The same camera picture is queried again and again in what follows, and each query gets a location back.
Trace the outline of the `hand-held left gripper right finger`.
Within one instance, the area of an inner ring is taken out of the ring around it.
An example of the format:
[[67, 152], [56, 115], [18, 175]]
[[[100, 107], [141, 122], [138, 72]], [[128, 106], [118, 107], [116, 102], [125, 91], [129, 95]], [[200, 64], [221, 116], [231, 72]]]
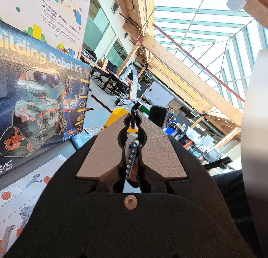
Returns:
[[144, 115], [137, 113], [141, 146], [137, 181], [142, 193], [179, 193], [176, 184], [187, 174], [168, 135]]

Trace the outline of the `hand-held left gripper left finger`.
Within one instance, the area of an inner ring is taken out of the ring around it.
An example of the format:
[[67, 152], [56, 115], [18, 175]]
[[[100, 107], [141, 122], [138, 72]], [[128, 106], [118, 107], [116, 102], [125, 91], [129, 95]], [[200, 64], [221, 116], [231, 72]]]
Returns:
[[111, 192], [122, 191], [126, 176], [125, 145], [128, 113], [101, 131], [76, 177], [108, 185]]

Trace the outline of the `grey holed building beam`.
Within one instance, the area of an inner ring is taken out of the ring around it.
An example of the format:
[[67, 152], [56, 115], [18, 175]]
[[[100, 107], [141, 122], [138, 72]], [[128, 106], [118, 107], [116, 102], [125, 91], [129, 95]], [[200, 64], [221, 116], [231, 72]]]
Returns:
[[135, 138], [126, 145], [126, 176], [125, 179], [128, 180], [131, 175], [132, 168], [135, 163], [136, 155], [139, 151], [140, 142]]

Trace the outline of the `grey desk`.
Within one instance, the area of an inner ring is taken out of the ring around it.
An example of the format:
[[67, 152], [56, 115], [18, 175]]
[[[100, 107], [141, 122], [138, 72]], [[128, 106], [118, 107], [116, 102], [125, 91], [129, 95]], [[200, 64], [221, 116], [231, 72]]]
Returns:
[[[110, 109], [113, 108], [113, 102], [108, 97], [108, 94], [97, 86], [96, 81], [91, 81], [89, 88], [92, 90], [92, 96], [88, 97], [86, 107], [93, 108], [93, 110], [86, 111], [84, 127], [103, 126], [111, 115]], [[68, 159], [75, 152], [76, 149], [72, 141], [66, 140], [1, 176], [0, 189], [5, 189], [58, 155]]]

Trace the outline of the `wood-topped background desk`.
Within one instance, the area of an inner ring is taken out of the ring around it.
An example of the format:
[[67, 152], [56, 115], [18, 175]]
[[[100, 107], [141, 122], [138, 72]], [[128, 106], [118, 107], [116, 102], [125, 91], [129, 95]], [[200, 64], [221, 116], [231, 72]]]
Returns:
[[115, 82], [115, 85], [109, 89], [111, 91], [111, 94], [119, 95], [121, 96], [123, 93], [126, 94], [128, 90], [130, 89], [130, 84], [126, 82], [125, 79], [121, 79], [120, 76], [116, 75], [114, 72], [110, 71], [108, 69], [108, 72], [111, 75], [111, 80]]
[[92, 70], [93, 70], [91, 73], [92, 80], [97, 79], [101, 83], [101, 86], [100, 85], [98, 85], [98, 86], [106, 92], [105, 89], [106, 89], [107, 85], [102, 80], [102, 76], [109, 79], [110, 73], [106, 69], [103, 69], [102, 67], [100, 67], [96, 62], [93, 62], [92, 60], [90, 60], [85, 55], [81, 54], [80, 58], [83, 62], [89, 64], [92, 67]]

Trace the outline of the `white whiteboard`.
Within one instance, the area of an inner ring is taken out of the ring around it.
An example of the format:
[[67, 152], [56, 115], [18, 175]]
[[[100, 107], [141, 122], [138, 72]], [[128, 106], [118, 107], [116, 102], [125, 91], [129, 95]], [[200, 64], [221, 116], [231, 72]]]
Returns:
[[144, 95], [153, 105], [162, 107], [167, 107], [169, 102], [174, 98], [166, 89], [155, 81], [149, 86]]

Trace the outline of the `sticker sheet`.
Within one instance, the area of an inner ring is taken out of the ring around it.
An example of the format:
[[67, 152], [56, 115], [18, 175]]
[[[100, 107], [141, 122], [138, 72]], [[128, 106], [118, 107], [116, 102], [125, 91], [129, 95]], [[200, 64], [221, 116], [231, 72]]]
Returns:
[[97, 136], [103, 130], [105, 130], [103, 126], [84, 128], [84, 131], [87, 133], [87, 135], [91, 137]]

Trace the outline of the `small blue booklet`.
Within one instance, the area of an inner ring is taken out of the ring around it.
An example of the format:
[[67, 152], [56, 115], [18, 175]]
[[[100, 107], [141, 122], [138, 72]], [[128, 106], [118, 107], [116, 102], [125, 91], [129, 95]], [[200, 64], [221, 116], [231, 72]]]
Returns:
[[88, 133], [79, 133], [71, 138], [72, 144], [76, 150], [80, 149], [92, 136]]

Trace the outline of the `yellow plastic bin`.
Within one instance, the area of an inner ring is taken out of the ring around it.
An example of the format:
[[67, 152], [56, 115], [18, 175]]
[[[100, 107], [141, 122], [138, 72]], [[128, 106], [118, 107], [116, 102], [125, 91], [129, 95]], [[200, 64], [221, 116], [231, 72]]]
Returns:
[[[131, 114], [131, 112], [129, 112], [128, 110], [125, 110], [124, 107], [114, 109], [113, 112], [111, 113], [110, 117], [108, 118], [108, 120], [107, 120], [107, 122], [105, 124], [105, 127], [106, 128], [109, 127], [111, 124], [113, 124], [120, 117], [122, 117], [124, 114], [127, 114], [127, 113]], [[138, 134], [138, 128], [135, 125], [135, 128], [132, 129], [131, 124], [130, 124], [129, 129], [127, 130], [127, 132]]]

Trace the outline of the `standing sign board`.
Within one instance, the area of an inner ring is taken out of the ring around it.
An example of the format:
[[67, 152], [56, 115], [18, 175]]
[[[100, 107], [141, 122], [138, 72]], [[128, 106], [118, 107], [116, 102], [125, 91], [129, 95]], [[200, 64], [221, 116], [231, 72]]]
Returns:
[[135, 102], [137, 100], [137, 92], [138, 92], [138, 78], [137, 78], [137, 70], [131, 64], [129, 68], [132, 71], [132, 83], [130, 87], [129, 100]]

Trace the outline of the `black office chair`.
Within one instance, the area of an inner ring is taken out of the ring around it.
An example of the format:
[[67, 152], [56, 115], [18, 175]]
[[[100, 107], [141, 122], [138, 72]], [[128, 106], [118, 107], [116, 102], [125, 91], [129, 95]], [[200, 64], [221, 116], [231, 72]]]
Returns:
[[233, 162], [233, 161], [231, 160], [230, 157], [227, 156], [227, 157], [225, 157], [223, 159], [219, 159], [217, 161], [205, 164], [205, 165], [203, 165], [203, 167], [206, 170], [211, 170], [211, 169], [214, 169], [214, 168], [226, 169], [228, 164], [231, 163], [231, 162]]

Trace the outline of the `robot kit box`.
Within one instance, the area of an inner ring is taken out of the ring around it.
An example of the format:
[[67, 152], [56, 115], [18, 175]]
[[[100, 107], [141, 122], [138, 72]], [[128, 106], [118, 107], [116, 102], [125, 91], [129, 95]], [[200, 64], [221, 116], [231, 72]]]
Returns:
[[1, 177], [83, 129], [92, 67], [1, 21]]

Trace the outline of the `open instruction booklet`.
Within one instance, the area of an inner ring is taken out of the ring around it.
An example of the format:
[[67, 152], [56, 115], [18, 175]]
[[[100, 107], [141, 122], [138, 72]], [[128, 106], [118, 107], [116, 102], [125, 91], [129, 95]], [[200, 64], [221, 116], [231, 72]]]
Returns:
[[18, 239], [27, 225], [41, 193], [66, 160], [62, 155], [58, 155], [1, 190], [0, 257], [4, 257]]

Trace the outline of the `white ceiling device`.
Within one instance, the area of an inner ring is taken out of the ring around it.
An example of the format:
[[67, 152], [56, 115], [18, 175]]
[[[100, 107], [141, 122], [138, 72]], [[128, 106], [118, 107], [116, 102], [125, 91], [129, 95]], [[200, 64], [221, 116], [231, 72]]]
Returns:
[[227, 0], [227, 7], [232, 12], [239, 12], [248, 2], [248, 0]]

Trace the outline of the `instruction poster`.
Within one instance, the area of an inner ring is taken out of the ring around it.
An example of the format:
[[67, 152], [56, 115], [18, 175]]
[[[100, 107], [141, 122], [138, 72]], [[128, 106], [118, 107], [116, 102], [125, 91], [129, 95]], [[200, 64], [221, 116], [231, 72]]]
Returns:
[[0, 0], [1, 20], [79, 59], [90, 0]]

